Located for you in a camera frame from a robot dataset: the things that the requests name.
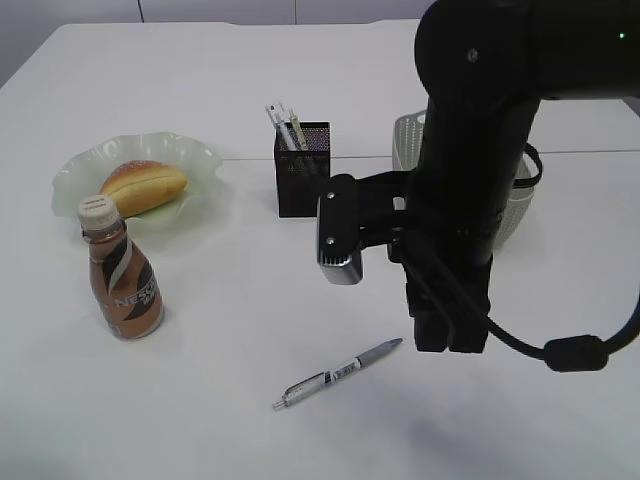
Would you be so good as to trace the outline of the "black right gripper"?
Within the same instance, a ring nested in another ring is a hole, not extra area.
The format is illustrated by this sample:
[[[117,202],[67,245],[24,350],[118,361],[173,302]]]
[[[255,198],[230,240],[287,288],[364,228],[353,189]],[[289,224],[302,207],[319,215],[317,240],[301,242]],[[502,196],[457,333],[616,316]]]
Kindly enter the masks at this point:
[[[433,305],[412,314],[416,349],[483,353],[494,257],[478,265],[467,263],[459,253],[440,251],[425,232],[402,227],[392,229],[388,255],[403,267],[420,301]]]

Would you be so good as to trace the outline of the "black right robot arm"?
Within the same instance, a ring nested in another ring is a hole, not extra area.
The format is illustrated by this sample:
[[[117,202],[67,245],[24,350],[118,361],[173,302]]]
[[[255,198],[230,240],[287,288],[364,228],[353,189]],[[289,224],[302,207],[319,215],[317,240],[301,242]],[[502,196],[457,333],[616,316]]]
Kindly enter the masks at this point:
[[[414,58],[428,106],[399,249],[416,347],[479,353],[495,336],[556,371],[601,369],[637,337],[637,317],[608,340],[534,347],[489,318],[488,283],[540,103],[638,93],[638,3],[437,1],[419,23]]]

